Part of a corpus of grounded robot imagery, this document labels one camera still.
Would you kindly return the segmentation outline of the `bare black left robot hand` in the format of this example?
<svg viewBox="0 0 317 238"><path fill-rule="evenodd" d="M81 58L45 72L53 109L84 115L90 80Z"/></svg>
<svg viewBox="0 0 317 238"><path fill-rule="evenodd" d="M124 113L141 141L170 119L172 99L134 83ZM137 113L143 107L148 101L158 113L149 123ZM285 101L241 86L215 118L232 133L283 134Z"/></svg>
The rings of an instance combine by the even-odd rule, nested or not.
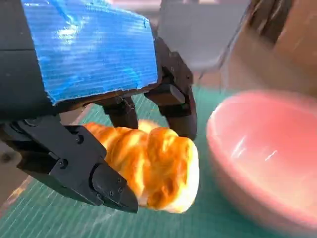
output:
<svg viewBox="0 0 317 238"><path fill-rule="evenodd" d="M0 3L0 138L22 156L17 167L62 194L136 213L110 154L60 113L90 103L113 125L138 125L132 96L154 102L181 136L197 135L193 75L150 21L102 0Z"/></svg>

